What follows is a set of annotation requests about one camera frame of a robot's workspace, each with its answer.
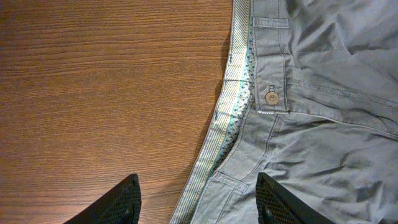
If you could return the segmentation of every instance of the black mesh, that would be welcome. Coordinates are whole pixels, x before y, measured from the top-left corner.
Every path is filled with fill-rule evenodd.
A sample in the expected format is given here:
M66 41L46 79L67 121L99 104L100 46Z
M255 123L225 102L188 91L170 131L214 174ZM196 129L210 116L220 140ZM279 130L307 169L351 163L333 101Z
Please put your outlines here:
M96 222L98 224L135 224L138 223L141 209L141 193L138 185L130 183L119 197L109 206L109 209Z
M256 202L260 224L334 224L265 173L257 178Z
M256 185L257 209L259 211L259 224L300 223L290 210L271 191L264 179Z
M138 176L132 174L65 224L137 224L140 211Z

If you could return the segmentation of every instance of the wooden surface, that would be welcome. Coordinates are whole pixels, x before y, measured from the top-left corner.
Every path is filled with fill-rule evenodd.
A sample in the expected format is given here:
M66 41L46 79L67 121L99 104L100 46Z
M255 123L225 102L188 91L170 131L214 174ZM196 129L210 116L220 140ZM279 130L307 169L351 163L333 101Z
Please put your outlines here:
M62 223L131 173L140 223L167 223L221 90L232 1L0 10L0 223Z

